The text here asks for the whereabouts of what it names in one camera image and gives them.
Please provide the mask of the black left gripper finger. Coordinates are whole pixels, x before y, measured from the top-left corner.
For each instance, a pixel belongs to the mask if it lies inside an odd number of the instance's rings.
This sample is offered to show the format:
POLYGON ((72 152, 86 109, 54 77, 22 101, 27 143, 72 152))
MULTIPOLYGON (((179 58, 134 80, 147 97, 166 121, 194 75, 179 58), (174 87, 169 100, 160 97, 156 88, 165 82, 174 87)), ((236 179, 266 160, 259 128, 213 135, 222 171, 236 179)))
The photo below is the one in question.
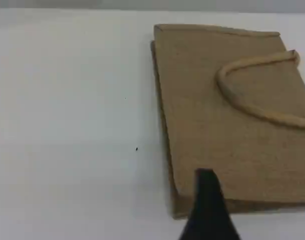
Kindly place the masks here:
POLYGON ((195 199, 181 240, 239 240, 219 179, 212 169, 195 171, 195 199))

